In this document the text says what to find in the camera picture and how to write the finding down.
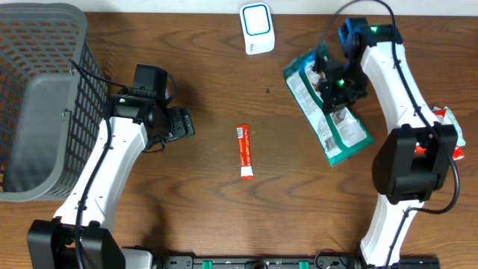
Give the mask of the dark green packet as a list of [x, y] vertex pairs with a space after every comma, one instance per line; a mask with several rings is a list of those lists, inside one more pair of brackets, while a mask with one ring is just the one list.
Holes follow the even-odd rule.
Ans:
[[317, 90], [323, 77], [312, 70], [315, 50], [300, 55], [284, 69], [286, 85], [314, 130], [329, 164], [334, 167], [374, 143], [361, 121], [348, 108], [331, 114], [322, 111]]

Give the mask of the red packet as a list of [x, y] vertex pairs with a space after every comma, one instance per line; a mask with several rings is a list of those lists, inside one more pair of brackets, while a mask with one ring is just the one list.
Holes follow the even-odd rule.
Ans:
[[249, 125], [243, 124], [236, 127], [240, 151], [240, 177], [242, 180], [254, 178], [252, 158], [249, 141]]

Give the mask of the light green wipes pack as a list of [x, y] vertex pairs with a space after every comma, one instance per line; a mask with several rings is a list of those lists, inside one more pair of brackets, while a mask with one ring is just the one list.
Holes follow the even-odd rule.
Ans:
[[448, 108], [447, 106], [445, 106], [443, 108], [434, 107], [432, 109], [432, 112], [437, 116], [438, 121], [442, 125], [453, 125], [454, 126], [454, 128], [457, 132], [457, 135], [458, 135], [458, 140], [457, 140], [456, 145], [460, 146], [460, 147], [465, 146], [466, 141], [463, 137], [462, 128], [460, 127], [460, 125], [458, 123], [458, 120], [456, 119], [456, 117], [453, 114], [453, 112], [451, 111], [451, 109]]

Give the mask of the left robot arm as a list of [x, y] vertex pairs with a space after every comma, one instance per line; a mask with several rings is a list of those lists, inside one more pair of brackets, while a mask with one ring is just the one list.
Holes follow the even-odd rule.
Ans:
[[142, 247], [121, 248], [112, 236], [117, 206], [142, 152], [194, 135], [187, 108], [162, 108], [156, 97], [108, 98], [93, 152], [52, 220], [35, 220], [27, 234], [34, 268], [162, 268]]

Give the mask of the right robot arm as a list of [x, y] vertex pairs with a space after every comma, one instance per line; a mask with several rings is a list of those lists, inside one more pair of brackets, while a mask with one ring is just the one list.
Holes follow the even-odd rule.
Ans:
[[415, 83], [406, 61], [403, 39], [394, 23], [371, 25], [365, 18], [347, 19], [338, 29], [346, 64], [315, 56], [317, 89], [323, 113], [337, 112], [367, 95], [371, 84], [381, 105], [388, 136], [372, 164], [378, 199], [370, 227], [360, 242], [357, 268], [398, 268], [400, 248], [418, 212], [444, 214], [424, 203], [442, 188], [453, 160], [458, 134], [440, 123]]

